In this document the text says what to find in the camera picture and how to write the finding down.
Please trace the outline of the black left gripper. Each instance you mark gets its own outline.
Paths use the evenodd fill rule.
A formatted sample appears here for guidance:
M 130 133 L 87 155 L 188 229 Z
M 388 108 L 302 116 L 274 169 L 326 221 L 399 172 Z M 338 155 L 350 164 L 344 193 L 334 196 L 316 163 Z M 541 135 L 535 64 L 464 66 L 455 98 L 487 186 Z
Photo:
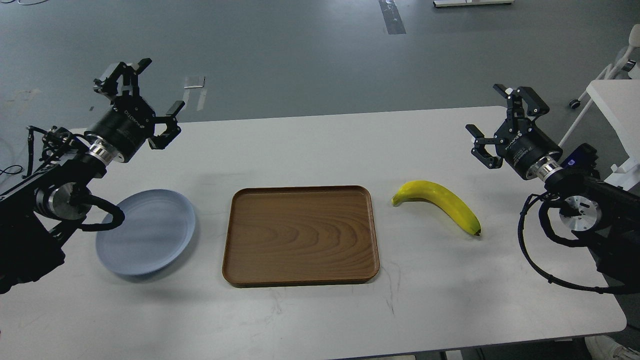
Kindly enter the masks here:
M 108 98 L 110 107 L 84 132 L 90 143 L 87 155 L 103 164 L 128 163 L 147 139 L 152 150 L 165 150 L 180 135 L 178 114 L 185 107 L 185 101 L 175 101 L 165 116 L 155 117 L 154 110 L 140 94 L 138 76 L 151 63 L 151 58 L 137 63 L 113 63 L 101 77 L 93 80 L 93 91 Z M 166 128 L 155 135 L 155 125 Z

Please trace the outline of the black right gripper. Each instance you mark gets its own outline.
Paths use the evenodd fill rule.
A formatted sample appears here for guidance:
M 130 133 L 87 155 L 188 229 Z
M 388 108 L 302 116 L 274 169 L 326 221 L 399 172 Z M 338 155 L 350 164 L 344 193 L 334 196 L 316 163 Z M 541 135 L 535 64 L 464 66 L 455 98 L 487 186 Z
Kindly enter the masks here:
M 466 124 L 465 129 L 473 137 L 474 155 L 488 169 L 500 169 L 503 161 L 518 174 L 522 180 L 531 180 L 530 168 L 542 158 L 560 159 L 563 150 L 552 141 L 535 122 L 550 112 L 548 104 L 531 87 L 508 88 L 496 83 L 493 89 L 507 102 L 506 119 L 495 137 L 485 135 L 474 124 Z M 496 156 L 487 151 L 487 145 L 495 145 Z

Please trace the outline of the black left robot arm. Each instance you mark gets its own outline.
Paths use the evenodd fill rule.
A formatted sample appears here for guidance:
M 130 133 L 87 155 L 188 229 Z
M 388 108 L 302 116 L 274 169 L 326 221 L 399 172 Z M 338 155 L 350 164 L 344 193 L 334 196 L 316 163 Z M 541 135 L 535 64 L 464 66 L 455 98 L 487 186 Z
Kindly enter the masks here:
M 164 150 L 181 133 L 184 101 L 158 116 L 141 96 L 138 78 L 151 63 L 114 63 L 93 81 L 109 108 L 82 134 L 58 126 L 27 128 L 26 174 L 1 194 L 2 294 L 64 264 L 63 246 L 76 231 L 108 231 L 125 221 L 123 210 L 94 195 L 89 183 L 102 178 L 112 162 L 130 162 L 144 143 Z

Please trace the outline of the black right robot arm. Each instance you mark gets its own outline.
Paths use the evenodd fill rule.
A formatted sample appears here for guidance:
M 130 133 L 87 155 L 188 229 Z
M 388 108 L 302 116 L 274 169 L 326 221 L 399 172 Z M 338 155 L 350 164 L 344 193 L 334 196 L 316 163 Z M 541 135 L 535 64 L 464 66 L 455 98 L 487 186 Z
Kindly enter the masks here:
M 506 100 L 506 117 L 492 137 L 475 125 L 471 153 L 488 169 L 507 163 L 525 181 L 540 179 L 545 192 L 530 194 L 519 212 L 518 244 L 526 262 L 550 284 L 597 294 L 639 292 L 639 198 L 621 187 L 590 175 L 578 166 L 558 162 L 563 151 L 537 126 L 549 106 L 533 88 L 512 89 L 496 83 L 493 89 Z M 574 284 L 544 271 L 532 260 L 525 244 L 524 226 L 530 209 L 539 203 L 538 219 L 546 237 L 567 248 L 586 248 L 596 255 L 598 272 L 619 285 L 598 287 Z

